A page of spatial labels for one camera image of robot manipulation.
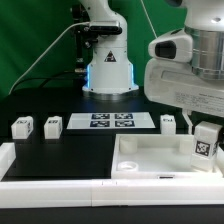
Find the black table surface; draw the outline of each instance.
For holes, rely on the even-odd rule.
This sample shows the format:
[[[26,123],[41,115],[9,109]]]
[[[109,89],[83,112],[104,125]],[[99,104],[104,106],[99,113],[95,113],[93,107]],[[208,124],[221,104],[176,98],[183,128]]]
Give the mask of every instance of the black table surface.
[[[116,134],[159,134],[160,115],[174,115],[177,133],[186,134],[181,110],[138,97],[118,102],[83,98],[69,88],[22,89],[0,103],[0,143],[13,142],[11,125],[32,116],[34,131],[17,140],[16,161],[2,181],[81,180],[111,177]],[[66,130],[72,113],[149,112],[154,129]],[[59,140],[45,140],[43,126],[50,116],[63,117]],[[216,118],[206,116],[208,121]],[[99,208],[1,209],[3,223],[223,223],[223,205],[139,206]]]

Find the black cable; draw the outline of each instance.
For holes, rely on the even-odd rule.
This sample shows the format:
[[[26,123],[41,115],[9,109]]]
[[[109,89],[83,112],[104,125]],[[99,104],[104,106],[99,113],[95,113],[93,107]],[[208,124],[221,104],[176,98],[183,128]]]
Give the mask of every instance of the black cable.
[[[58,77],[65,74],[76,74],[76,73],[73,71],[64,71],[64,72],[56,73],[52,77]],[[51,80],[46,79],[38,88],[43,88],[49,81]]]
[[[28,78],[28,79],[23,79],[21,81],[19,81],[12,89],[11,93],[13,93],[16,89],[17,86],[19,86],[20,84],[24,83],[24,82],[27,82],[27,81],[31,81],[31,80],[48,80],[48,81],[51,81],[51,80],[76,80],[77,78],[60,78],[60,77],[52,77],[52,78]]]

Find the white box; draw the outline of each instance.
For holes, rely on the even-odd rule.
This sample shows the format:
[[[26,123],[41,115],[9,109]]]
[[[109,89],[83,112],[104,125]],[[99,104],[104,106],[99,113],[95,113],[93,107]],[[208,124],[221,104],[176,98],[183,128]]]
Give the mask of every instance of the white box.
[[[33,118],[19,117],[11,126],[13,139],[27,139],[33,131]]]
[[[120,149],[121,138],[136,138],[136,153]],[[184,179],[222,178],[220,168],[213,172],[191,167],[193,135],[116,135],[112,164],[112,179]]]
[[[49,117],[44,125],[45,139],[59,139],[62,132],[62,117]]]
[[[167,114],[160,116],[160,130],[162,135],[175,135],[176,121],[174,116]]]
[[[221,125],[202,121],[195,128],[191,165],[212,172],[216,163]]]

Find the black panel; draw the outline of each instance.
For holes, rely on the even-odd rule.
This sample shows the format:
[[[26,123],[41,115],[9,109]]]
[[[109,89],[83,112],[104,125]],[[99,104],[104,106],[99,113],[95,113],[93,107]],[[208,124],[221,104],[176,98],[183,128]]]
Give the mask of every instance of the black panel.
[[[174,59],[176,52],[176,44],[173,41],[160,42],[155,48],[156,56],[160,58]]]
[[[165,0],[169,5],[174,6],[174,7],[179,7],[181,6],[183,0]]]
[[[222,224],[223,205],[1,209],[1,224]]]

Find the sticker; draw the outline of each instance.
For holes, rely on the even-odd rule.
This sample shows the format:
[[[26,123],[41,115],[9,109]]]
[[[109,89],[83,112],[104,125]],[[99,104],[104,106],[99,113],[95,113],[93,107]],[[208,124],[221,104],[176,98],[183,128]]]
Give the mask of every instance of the sticker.
[[[108,128],[110,127],[110,121],[91,121],[91,128]]]
[[[30,122],[28,123],[27,128],[28,128],[28,133],[30,133],[30,131],[31,131],[31,124],[30,124]]]
[[[173,119],[172,118],[163,118],[163,121],[164,122],[173,122]]]
[[[210,144],[197,141],[195,153],[202,156],[209,156]]]
[[[110,114],[92,114],[92,120],[110,119]]]
[[[26,124],[27,121],[18,121],[17,124]]]
[[[214,145],[214,149],[213,149],[213,156],[216,154],[216,152],[218,151],[218,142],[215,143]]]
[[[58,120],[50,120],[48,121],[48,124],[57,124],[58,123]]]
[[[109,54],[107,55],[105,62],[117,62],[112,51],[110,51]]]
[[[135,127],[134,121],[115,121],[115,127]]]
[[[115,119],[119,120],[119,119],[133,119],[133,114],[115,114]]]

